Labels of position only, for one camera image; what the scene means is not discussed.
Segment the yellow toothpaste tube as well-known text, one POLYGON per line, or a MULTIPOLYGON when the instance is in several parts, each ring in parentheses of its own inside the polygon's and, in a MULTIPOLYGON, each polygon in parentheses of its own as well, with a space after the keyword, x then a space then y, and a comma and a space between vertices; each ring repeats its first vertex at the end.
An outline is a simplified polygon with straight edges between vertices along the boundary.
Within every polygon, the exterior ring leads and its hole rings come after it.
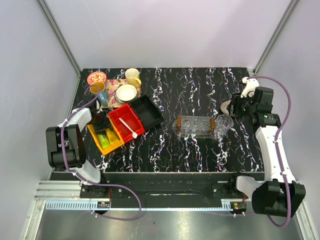
POLYGON ((106 136, 108 138, 108 141, 111 145, 113 145, 119 141, 118 135, 111 128, 107 128, 105 130, 105 132, 106 132, 106 136))

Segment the clear plastic cup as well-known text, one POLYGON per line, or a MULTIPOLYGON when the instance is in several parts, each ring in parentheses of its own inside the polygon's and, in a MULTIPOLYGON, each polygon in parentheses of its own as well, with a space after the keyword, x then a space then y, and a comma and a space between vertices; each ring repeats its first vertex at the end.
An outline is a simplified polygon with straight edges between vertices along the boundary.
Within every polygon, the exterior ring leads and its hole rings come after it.
POLYGON ((233 126, 233 119, 229 115, 221 114, 215 120, 214 134, 217 138, 223 138, 233 126))

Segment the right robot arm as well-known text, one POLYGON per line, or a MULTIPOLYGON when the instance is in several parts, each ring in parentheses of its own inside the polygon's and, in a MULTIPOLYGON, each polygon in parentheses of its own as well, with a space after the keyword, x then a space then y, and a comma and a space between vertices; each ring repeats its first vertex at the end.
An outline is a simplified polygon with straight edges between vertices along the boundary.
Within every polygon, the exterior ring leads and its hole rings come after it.
POLYGON ((230 116, 247 117, 258 141, 264 166, 264 181, 238 173, 227 186, 228 194, 251 199, 254 213, 292 218, 306 195, 305 186, 292 174, 283 142, 285 120, 272 112, 274 91, 260 86, 257 78, 244 77, 241 93, 231 97, 230 116))

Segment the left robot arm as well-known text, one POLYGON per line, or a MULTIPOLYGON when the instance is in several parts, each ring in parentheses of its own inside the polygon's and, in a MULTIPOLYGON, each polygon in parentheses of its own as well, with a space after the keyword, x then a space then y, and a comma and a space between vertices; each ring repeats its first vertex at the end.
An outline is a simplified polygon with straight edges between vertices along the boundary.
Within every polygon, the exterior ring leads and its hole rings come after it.
POLYGON ((111 126, 101 108, 100 101, 96 100, 86 107, 73 109, 62 123, 45 131, 49 165, 63 168, 84 181, 85 185, 91 185, 91 192, 98 198, 107 195, 108 185, 102 173, 87 160, 81 132, 88 124, 98 130, 106 130, 111 126))

